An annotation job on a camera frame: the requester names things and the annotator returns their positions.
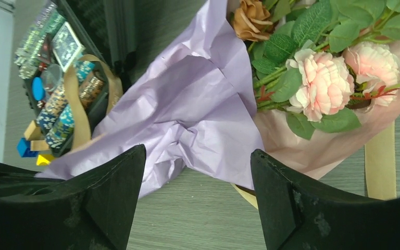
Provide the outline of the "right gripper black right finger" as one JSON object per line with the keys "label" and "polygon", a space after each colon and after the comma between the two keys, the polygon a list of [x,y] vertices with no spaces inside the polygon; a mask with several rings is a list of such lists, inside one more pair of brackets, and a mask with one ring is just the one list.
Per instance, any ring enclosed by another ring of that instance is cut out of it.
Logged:
{"label": "right gripper black right finger", "polygon": [[260,149],[251,171],[268,250],[400,249],[400,198],[336,189]]}

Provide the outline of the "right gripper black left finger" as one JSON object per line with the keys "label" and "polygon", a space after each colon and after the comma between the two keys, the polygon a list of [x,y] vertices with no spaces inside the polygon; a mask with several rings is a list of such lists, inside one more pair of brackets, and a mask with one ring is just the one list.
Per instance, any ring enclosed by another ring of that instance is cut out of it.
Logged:
{"label": "right gripper black left finger", "polygon": [[145,160],[137,145],[69,180],[0,162],[0,249],[126,249]]}

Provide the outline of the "tan ribbon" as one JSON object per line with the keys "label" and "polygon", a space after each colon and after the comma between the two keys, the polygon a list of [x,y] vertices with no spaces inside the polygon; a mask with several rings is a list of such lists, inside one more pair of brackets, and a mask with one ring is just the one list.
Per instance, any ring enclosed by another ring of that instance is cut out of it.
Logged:
{"label": "tan ribbon", "polygon": [[[102,66],[108,82],[108,106],[106,112],[110,112],[123,94],[122,81],[112,73],[106,63],[94,55],[86,54],[79,60],[98,62]],[[82,150],[94,141],[91,139],[92,134],[88,116],[79,98],[78,79],[73,66],[69,66],[64,74],[64,89],[75,123],[71,150]],[[364,161],[365,185],[368,197],[381,200],[395,199],[397,188],[394,122],[365,144]]]}

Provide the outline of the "purple flower bouquet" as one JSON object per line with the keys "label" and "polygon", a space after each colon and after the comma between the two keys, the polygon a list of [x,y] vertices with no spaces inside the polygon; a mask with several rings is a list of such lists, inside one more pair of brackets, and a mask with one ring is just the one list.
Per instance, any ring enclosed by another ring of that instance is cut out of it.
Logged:
{"label": "purple flower bouquet", "polygon": [[249,56],[226,20],[227,7],[227,1],[207,1],[97,125],[93,141],[37,176],[71,179],[144,144],[140,196],[184,167],[252,189],[250,155],[258,148],[320,179],[400,114],[399,92],[388,107],[361,111],[360,128],[315,132],[307,141],[290,131],[284,113],[256,112]]}

